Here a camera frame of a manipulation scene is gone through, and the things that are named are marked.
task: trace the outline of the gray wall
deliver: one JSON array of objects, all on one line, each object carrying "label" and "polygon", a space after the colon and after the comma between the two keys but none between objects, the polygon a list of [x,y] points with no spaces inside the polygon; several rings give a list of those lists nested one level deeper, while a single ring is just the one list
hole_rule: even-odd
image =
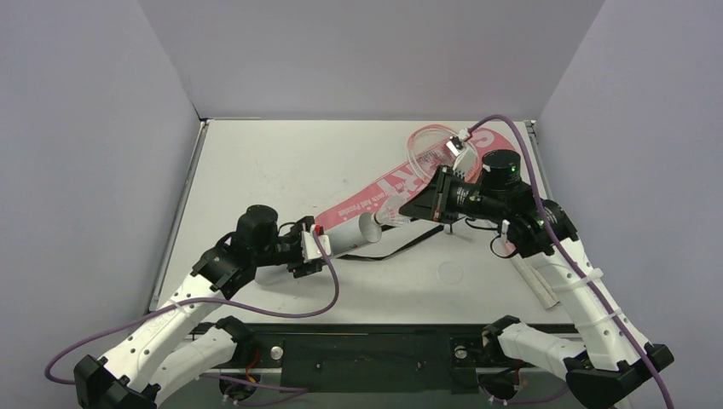
[{"label": "gray wall", "polygon": [[201,117],[537,118],[604,0],[141,0]]},{"label": "gray wall", "polygon": [[[678,407],[723,394],[723,3],[607,0],[540,118],[552,190],[605,283],[676,362]],[[633,399],[662,407],[654,383]]]},{"label": "gray wall", "polygon": [[0,124],[0,406],[75,407],[43,367],[145,308],[199,121],[136,2],[48,0],[0,2]]}]

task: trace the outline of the screw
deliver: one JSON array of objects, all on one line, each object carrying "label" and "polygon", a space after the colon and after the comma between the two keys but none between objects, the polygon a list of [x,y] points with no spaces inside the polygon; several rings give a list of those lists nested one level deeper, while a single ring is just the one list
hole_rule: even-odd
[{"label": "screw", "polygon": [[280,360],[284,356],[284,350],[279,346],[271,347],[270,354],[272,360]]},{"label": "screw", "polygon": [[467,357],[467,349],[464,347],[464,345],[454,347],[454,357],[458,360],[463,360]]}]

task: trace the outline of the white table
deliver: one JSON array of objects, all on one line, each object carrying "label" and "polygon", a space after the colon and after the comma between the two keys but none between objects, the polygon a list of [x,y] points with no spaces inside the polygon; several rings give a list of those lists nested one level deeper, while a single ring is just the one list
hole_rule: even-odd
[{"label": "white table", "polygon": [[[404,162],[409,135],[434,123],[453,129],[471,125],[435,121],[211,120],[159,299],[167,299],[200,255],[235,229],[249,205],[275,208],[279,223],[315,216]],[[486,127],[518,147],[504,124]],[[527,135],[523,123],[518,123],[518,128]],[[433,226],[415,222],[393,229],[379,243],[357,254],[387,254]],[[545,310],[539,304],[511,262],[489,252],[492,238],[490,232],[471,230],[459,222],[454,225],[453,235],[439,233],[387,261],[337,260],[334,266],[341,282],[341,296],[336,307],[321,316],[294,322],[484,324],[511,314],[533,324],[569,324],[569,316],[559,306]],[[453,262],[462,269],[458,282],[440,276],[437,270],[443,262]],[[333,283],[326,268],[294,279],[279,266],[260,268],[257,281],[241,289],[234,300],[274,311],[301,313],[327,305],[332,295]],[[231,307],[221,307],[207,320],[230,314],[248,323],[291,322]]]}]

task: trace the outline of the black strap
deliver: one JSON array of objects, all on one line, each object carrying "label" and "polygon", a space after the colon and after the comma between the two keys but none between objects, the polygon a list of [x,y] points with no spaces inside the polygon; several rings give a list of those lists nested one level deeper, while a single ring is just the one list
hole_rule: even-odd
[{"label": "black strap", "polygon": [[347,255],[341,256],[339,258],[341,260],[351,260],[351,261],[355,261],[355,262],[381,262],[383,260],[386,260],[387,258],[396,256],[397,254],[401,253],[402,251],[408,250],[408,249],[418,245],[419,243],[427,240],[428,238],[441,232],[442,230],[444,230],[444,225],[440,224],[440,225],[434,227],[432,230],[429,230],[426,233],[421,234],[419,237],[410,241],[409,243],[406,243],[402,247],[392,251],[390,254],[388,254],[386,256],[372,257],[372,256],[357,256],[354,254],[347,254]]}]

